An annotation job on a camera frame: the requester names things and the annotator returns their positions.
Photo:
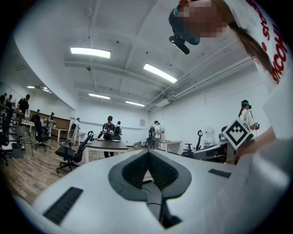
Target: chair armrest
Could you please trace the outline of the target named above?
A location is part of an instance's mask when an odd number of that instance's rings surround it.
[[[68,148],[68,149],[71,149],[71,147],[69,147],[68,145],[64,145],[62,143],[59,143],[60,146],[64,147],[64,148]]]

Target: black office chair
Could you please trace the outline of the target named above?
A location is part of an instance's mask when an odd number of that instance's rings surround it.
[[[87,138],[85,141],[82,142],[82,144],[78,147],[77,153],[75,154],[75,150],[71,148],[72,142],[67,141],[69,143],[69,146],[64,144],[59,144],[61,147],[56,150],[55,154],[57,154],[60,157],[63,157],[65,162],[60,162],[60,167],[56,169],[57,174],[59,174],[59,170],[65,167],[69,167],[70,170],[72,170],[73,167],[78,167],[76,163],[79,163],[82,160],[82,153],[85,149],[85,146],[87,142],[93,138],[93,131],[90,131],[87,133]]]
[[[8,133],[8,129],[9,129],[9,125],[10,125],[10,121],[13,115],[13,109],[7,110],[6,111],[6,117],[5,115],[2,115],[2,132],[0,133],[0,145],[2,146],[7,146],[9,144],[9,133]],[[1,149],[0,150],[0,155],[1,158],[5,161],[5,165],[8,166],[8,161],[5,157],[5,150]]]
[[[50,133],[45,133],[45,134],[42,133],[42,123],[41,123],[40,116],[36,116],[34,124],[36,128],[35,138],[36,138],[36,141],[38,141],[38,143],[36,143],[35,149],[37,149],[37,147],[40,147],[40,146],[42,146],[45,149],[45,151],[47,151],[46,147],[49,147],[51,149],[50,145],[45,144],[45,142],[51,139],[51,137],[49,137]]]

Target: white table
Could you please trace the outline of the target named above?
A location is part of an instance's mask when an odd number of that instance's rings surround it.
[[[35,126],[33,122],[22,120],[22,124],[29,126],[29,132],[32,133],[32,126]]]
[[[113,142],[113,141],[92,141],[91,143],[87,144],[86,146],[86,163],[89,162],[89,151],[96,151],[98,154],[99,159],[99,151],[103,152],[118,152],[120,153],[127,153],[128,148],[120,141],[120,142]]]
[[[85,135],[86,133],[79,133],[79,137],[78,137],[78,145],[81,144],[81,135]]]
[[[61,132],[61,131],[67,131],[67,132],[68,132],[68,129],[61,129],[61,128],[59,129],[59,128],[54,128],[54,127],[49,127],[49,132],[51,133],[50,136],[52,135],[52,132],[51,132],[52,129],[56,129],[56,130],[58,130],[58,138],[57,138],[57,141],[58,141],[58,142],[59,142],[59,139],[60,139],[60,132]]]
[[[182,141],[160,141],[160,149],[165,150],[166,152],[179,154],[181,142]]]

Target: white ceiling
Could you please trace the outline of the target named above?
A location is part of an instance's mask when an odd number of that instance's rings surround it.
[[[164,97],[184,92],[247,57],[230,31],[197,46],[187,43],[190,54],[181,53],[168,40],[172,35],[168,16],[177,4],[178,0],[59,0],[48,4],[47,18],[40,23],[44,31],[52,32],[50,40],[57,48],[54,56],[67,70],[68,75],[60,79],[74,82],[81,97],[96,92],[111,97],[101,101],[124,105],[128,100],[151,110],[162,92]],[[70,47],[88,47],[89,8],[90,47],[111,51],[110,59],[92,57],[91,72],[86,69],[88,56],[70,53]],[[145,63],[178,81],[172,84],[144,70]]]

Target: black rubber pad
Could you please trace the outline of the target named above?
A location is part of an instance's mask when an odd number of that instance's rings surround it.
[[[230,172],[226,172],[226,171],[222,171],[222,170],[216,170],[216,169],[210,169],[209,170],[210,173],[218,175],[218,176],[222,176],[225,178],[229,178],[231,176],[232,173]]]
[[[77,201],[83,190],[69,188],[45,213],[44,216],[59,225]]]

